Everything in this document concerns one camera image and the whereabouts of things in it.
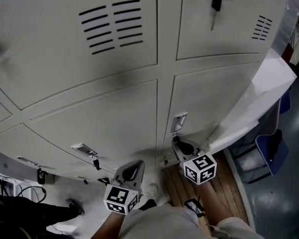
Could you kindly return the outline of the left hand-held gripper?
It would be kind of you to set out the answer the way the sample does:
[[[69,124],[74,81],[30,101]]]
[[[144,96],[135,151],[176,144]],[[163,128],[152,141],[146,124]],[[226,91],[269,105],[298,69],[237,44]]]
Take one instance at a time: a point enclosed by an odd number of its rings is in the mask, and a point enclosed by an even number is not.
[[[103,201],[107,210],[123,215],[131,212],[142,197],[144,171],[142,160],[131,161],[118,168],[106,187]]]

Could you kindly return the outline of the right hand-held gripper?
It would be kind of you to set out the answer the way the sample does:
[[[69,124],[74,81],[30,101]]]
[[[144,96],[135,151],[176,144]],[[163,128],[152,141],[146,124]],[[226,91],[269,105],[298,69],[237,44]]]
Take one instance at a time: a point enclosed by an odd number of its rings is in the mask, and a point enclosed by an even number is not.
[[[184,162],[184,175],[196,185],[201,185],[216,176],[217,163],[209,153],[189,160],[190,155],[197,155],[200,146],[186,138],[173,138],[172,149],[179,162]]]

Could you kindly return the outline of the grey metal locker door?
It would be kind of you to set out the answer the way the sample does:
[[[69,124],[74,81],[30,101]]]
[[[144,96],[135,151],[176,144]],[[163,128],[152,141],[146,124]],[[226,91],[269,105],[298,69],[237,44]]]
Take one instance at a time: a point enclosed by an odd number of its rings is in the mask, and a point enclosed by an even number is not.
[[[187,114],[180,136],[201,145],[229,114],[242,96],[257,63],[247,63],[176,76],[164,148],[171,147],[173,119]]]
[[[25,125],[0,134],[0,152],[26,165],[60,174],[79,168],[79,159],[68,154]]]
[[[91,162],[73,149],[85,144],[101,166],[116,170],[143,160],[155,164],[157,82],[150,81],[89,98],[34,119],[31,128],[56,146]]]

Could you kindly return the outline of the grey metal locker cabinet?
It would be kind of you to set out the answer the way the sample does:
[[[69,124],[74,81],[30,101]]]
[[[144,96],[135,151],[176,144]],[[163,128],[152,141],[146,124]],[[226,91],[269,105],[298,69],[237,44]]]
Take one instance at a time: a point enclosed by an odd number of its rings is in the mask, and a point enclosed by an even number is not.
[[[150,173],[175,159],[164,140],[176,76],[247,63],[258,71],[286,1],[222,0],[211,31],[212,0],[0,0],[0,134],[21,124],[36,133],[37,117],[156,81]],[[98,171],[96,152],[85,144],[73,149],[92,161],[62,149],[79,168],[47,173],[89,183],[118,169],[100,164]]]

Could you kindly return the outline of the person's right forearm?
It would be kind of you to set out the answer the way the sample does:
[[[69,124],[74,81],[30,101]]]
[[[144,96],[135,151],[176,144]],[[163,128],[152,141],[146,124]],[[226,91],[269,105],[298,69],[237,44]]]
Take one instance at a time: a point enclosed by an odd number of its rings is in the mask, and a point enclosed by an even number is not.
[[[209,182],[198,185],[198,192],[210,225],[215,226],[227,218],[234,217]]]

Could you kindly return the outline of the person's left forearm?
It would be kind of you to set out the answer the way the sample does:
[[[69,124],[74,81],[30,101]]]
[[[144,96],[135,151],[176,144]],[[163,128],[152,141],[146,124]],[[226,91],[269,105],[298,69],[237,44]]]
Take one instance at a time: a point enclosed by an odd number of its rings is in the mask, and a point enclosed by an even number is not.
[[[91,239],[118,239],[125,215],[112,212]]]

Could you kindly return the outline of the person's left white shoe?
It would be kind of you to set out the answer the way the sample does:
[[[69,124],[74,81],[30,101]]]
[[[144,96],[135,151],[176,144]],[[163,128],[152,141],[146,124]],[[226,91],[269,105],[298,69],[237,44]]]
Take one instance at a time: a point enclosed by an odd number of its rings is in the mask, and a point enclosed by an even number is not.
[[[155,183],[149,184],[146,190],[146,197],[148,200],[155,200],[158,196],[158,186]]]

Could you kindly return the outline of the person's grey shirt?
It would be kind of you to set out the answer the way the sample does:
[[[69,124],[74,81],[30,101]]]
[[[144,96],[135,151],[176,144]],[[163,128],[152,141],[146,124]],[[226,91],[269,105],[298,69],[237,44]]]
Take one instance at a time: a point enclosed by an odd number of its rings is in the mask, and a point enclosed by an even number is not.
[[[231,217],[205,233],[195,213],[186,208],[156,206],[125,216],[118,239],[264,239],[242,219]]]

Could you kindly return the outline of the wooden plank platform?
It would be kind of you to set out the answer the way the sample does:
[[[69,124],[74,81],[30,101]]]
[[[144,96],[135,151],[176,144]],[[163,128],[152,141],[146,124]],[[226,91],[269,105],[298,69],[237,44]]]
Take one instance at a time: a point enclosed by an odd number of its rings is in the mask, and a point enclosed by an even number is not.
[[[250,211],[246,210],[241,192],[236,183],[223,151],[213,155],[217,162],[216,176],[211,180],[211,185],[217,196],[230,209],[234,216],[241,218],[244,222],[255,227]],[[199,193],[197,187],[189,182],[180,172],[179,165],[172,165],[161,170],[164,185],[173,206],[184,207],[184,203],[190,199],[198,200]]]

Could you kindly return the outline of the blue chair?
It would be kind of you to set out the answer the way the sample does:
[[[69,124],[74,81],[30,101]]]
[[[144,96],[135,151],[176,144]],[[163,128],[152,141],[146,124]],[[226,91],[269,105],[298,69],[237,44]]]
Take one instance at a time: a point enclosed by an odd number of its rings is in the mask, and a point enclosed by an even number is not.
[[[280,115],[288,112],[291,108],[290,90],[287,90],[279,100],[259,119],[257,125],[258,131],[251,142],[240,145],[248,146],[241,153],[233,156],[233,160],[237,160],[253,151],[257,151],[263,160],[262,168],[267,168],[268,172],[256,179],[249,181],[249,184],[258,182],[269,176],[275,176],[284,164],[289,149],[284,139],[278,146],[272,146],[272,135],[278,129]]]

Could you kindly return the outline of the small grey waste bin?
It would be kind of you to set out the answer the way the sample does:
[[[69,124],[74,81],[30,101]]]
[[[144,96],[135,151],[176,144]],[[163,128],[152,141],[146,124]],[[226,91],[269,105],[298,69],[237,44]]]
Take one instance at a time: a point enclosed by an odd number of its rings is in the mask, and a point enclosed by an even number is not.
[[[37,182],[40,185],[53,185],[54,174],[47,173],[46,171],[39,168],[37,170]]]

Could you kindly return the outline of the white table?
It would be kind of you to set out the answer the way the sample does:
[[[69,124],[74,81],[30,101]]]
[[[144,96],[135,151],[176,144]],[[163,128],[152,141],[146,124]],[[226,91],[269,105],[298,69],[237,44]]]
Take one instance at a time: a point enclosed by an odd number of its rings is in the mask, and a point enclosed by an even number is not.
[[[273,49],[267,53],[251,83],[219,127],[208,138],[208,152],[232,145],[258,125],[296,79],[295,73]]]

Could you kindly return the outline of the black garment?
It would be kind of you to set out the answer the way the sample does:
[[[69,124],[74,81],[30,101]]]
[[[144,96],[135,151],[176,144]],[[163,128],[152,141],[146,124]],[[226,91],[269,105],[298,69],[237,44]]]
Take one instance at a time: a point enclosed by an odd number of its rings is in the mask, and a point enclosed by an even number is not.
[[[282,131],[280,129],[277,129],[275,133],[272,135],[272,146],[278,146],[282,139]]]

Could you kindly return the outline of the brown bag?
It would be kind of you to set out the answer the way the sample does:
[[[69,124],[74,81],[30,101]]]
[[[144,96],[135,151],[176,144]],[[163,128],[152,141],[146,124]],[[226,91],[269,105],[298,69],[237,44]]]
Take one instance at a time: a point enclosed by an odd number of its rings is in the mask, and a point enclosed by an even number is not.
[[[287,44],[285,50],[283,51],[281,57],[286,62],[289,63],[291,60],[291,57],[293,55],[294,49],[290,43]]]

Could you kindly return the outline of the silver foil panel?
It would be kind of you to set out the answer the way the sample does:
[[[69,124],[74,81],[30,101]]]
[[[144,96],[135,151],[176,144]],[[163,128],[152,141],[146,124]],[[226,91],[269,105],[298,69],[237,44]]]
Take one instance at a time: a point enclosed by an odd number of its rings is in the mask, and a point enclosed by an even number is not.
[[[287,0],[271,49],[282,56],[299,18],[299,0]]]

